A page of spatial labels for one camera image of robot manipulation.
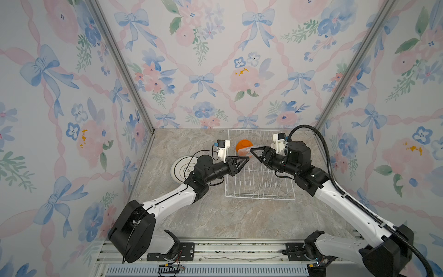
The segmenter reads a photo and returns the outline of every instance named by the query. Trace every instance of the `black metal plate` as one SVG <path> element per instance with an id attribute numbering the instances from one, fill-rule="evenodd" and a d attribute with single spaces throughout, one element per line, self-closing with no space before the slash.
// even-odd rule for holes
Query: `black metal plate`
<path id="1" fill-rule="evenodd" d="M 181 242 L 179 245 L 179 252 L 181 251 L 181 255 L 179 257 L 180 261 L 193 261 L 194 260 L 194 247 L 195 243 L 193 242 Z M 149 253 L 146 257 L 147 261 L 165 261 L 161 256 Z"/>
<path id="2" fill-rule="evenodd" d="M 285 243 L 286 249 L 289 251 L 302 251 L 303 250 L 303 242 L 287 242 Z M 289 261 L 309 261 L 305 255 L 288 255 Z"/>

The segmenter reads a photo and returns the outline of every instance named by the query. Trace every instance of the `orange cup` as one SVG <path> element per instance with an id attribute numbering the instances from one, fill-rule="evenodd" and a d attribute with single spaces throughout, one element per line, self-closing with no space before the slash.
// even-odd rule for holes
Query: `orange cup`
<path id="1" fill-rule="evenodd" d="M 237 146 L 235 147 L 235 151 L 238 152 L 238 150 L 240 150 L 242 148 L 251 147 L 251 146 L 254 146 L 254 145 L 249 140 L 241 140 L 237 143 Z"/>

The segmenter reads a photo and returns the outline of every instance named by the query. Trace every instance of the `cable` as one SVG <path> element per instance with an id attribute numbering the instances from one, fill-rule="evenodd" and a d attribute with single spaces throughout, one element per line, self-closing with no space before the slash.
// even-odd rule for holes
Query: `cable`
<path id="1" fill-rule="evenodd" d="M 310 125 L 299 125 L 297 127 L 295 127 L 294 129 L 292 129 L 292 131 L 289 133 L 288 136 L 288 142 L 291 142 L 291 136 L 292 134 L 300 129 L 300 128 L 307 128 L 310 129 L 311 131 L 313 131 L 320 139 L 320 141 L 322 142 L 323 145 L 323 149 L 325 151 L 325 157 L 326 157 L 326 166 L 328 168 L 328 175 L 329 175 L 329 179 L 331 180 L 332 185 L 334 186 L 334 188 L 341 194 L 344 195 L 345 192 L 344 190 L 342 190 L 342 188 L 337 184 L 337 182 L 334 179 L 334 176 L 332 176 L 332 166 L 331 166 L 331 160 L 330 160 L 330 156 L 329 156 L 329 149 L 328 146 L 326 144 L 326 141 L 323 137 L 323 135 L 315 128 L 312 127 Z M 399 240 L 401 240 L 416 256 L 417 258 L 420 260 L 420 262 L 423 264 L 425 270 L 426 270 L 426 274 L 427 277 L 433 277 L 434 273 L 432 271 L 431 266 L 429 265 L 429 262 L 426 260 L 426 258 L 420 253 L 420 251 L 415 248 L 409 241 L 407 241 L 402 235 L 400 235 L 399 233 L 397 233 L 393 228 L 391 228 L 391 226 L 384 224 L 384 221 L 381 220 L 376 214 L 374 214 L 371 210 L 369 210 L 368 208 L 366 208 L 365 206 L 361 205 L 358 201 L 356 201 L 354 198 L 350 197 L 349 195 L 345 196 L 346 199 L 348 199 L 350 202 L 352 202 L 352 204 L 354 204 L 355 206 L 357 206 L 360 210 L 364 211 L 367 215 L 369 215 L 374 221 L 376 221 L 378 224 L 382 225 L 385 229 L 387 229 L 389 232 L 391 232 L 394 236 L 396 236 Z"/>
<path id="2" fill-rule="evenodd" d="M 124 262 L 125 262 L 125 256 L 128 254 L 127 252 L 126 252 L 126 250 L 127 250 L 127 248 L 128 248 L 128 244 L 129 244 L 129 240 L 131 239 L 131 236 L 132 236 L 132 233 L 134 232 L 134 230 L 136 229 L 136 227 L 139 225 L 139 222 L 141 221 L 141 219 L 142 219 L 142 216 L 144 215 L 144 213 L 146 213 L 146 212 L 148 212 L 148 210 L 145 210 L 144 209 L 144 211 L 141 213 L 141 215 L 140 215 L 140 217 L 139 217 L 139 219 L 136 221 L 136 223 L 134 224 L 134 227 L 132 228 L 132 231 L 131 231 L 131 233 L 129 234 L 129 238 L 128 238 L 128 241 L 126 242 L 126 247 L 124 248 L 124 255 L 123 255 L 123 259 L 122 259 L 122 261 L 121 261 L 121 263 L 122 264 L 124 264 Z"/>
<path id="3" fill-rule="evenodd" d="M 289 176 L 280 176 L 280 175 L 277 175 L 277 171 L 274 171 L 274 174 L 277 176 L 277 177 L 279 177 L 279 178 L 285 178 L 285 179 L 291 179 L 291 180 L 294 180 L 294 178 L 291 178 L 291 177 L 289 177 Z"/>
<path id="4" fill-rule="evenodd" d="M 223 178 L 223 180 L 221 180 L 221 182 L 219 182 L 219 183 L 217 183 L 217 184 L 213 184 L 213 185 L 209 184 L 209 186 L 210 186 L 210 187 L 218 186 L 219 184 L 223 183 L 223 182 L 225 181 L 225 177 L 222 176 L 222 178 Z"/>
<path id="5" fill-rule="evenodd" d="M 212 156 L 212 159 L 213 160 L 218 160 L 218 154 L 217 154 L 217 159 L 214 159 L 214 152 L 217 152 L 217 151 L 214 151 L 214 144 L 212 145 L 212 153 L 211 153 L 211 156 Z"/>
<path id="6" fill-rule="evenodd" d="M 186 166 L 185 170 L 183 170 L 183 172 L 186 172 L 186 170 L 188 169 L 189 165 L 191 164 L 192 158 L 194 158 L 194 157 L 195 157 L 195 155 L 197 155 L 197 153 L 199 153 L 199 152 L 203 152 L 203 151 L 216 152 L 216 151 L 214 151 L 214 150 L 204 150 L 204 149 L 203 149 L 203 150 L 199 150 L 199 151 L 195 152 L 195 154 L 193 154 L 193 155 L 192 155 L 191 159 L 189 160 L 189 163 L 188 163 L 188 165 Z"/>

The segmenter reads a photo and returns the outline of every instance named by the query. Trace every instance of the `white dish rack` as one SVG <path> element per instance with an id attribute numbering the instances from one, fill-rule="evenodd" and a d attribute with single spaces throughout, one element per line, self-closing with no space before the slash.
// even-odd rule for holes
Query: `white dish rack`
<path id="1" fill-rule="evenodd" d="M 241 140 L 249 140 L 254 146 L 270 146 L 272 135 L 279 130 L 229 129 L 228 140 L 231 141 L 228 155 L 236 156 L 235 147 Z M 227 175 L 225 196 L 236 198 L 295 200 L 294 181 L 278 178 L 274 171 L 261 163 L 246 164 L 234 177 Z"/>

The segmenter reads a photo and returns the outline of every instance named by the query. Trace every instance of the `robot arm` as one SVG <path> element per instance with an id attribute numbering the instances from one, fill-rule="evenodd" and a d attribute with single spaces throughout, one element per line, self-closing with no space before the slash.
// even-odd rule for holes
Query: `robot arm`
<path id="1" fill-rule="evenodd" d="M 180 208 L 200 200 L 208 191 L 211 181 L 230 174 L 235 176 L 249 161 L 247 156 L 226 156 L 224 162 L 213 164 L 209 155 L 197 159 L 194 171 L 175 190 L 151 201 L 129 202 L 108 233 L 108 239 L 129 263 L 139 259 L 145 252 L 155 253 L 165 260 L 178 254 L 180 241 L 168 230 L 154 231 L 155 224 Z"/>
<path id="2" fill-rule="evenodd" d="M 397 276 L 412 258 L 414 233 L 405 225 L 396 227 L 373 214 L 344 192 L 331 175 L 312 166 L 311 150 L 303 142 L 291 142 L 289 136 L 286 147 L 286 155 L 269 146 L 252 148 L 250 152 L 269 169 L 292 175 L 300 188 L 334 209 L 364 238 L 337 238 L 316 231 L 305 240 L 306 255 L 311 259 L 341 257 L 364 265 L 376 277 Z"/>

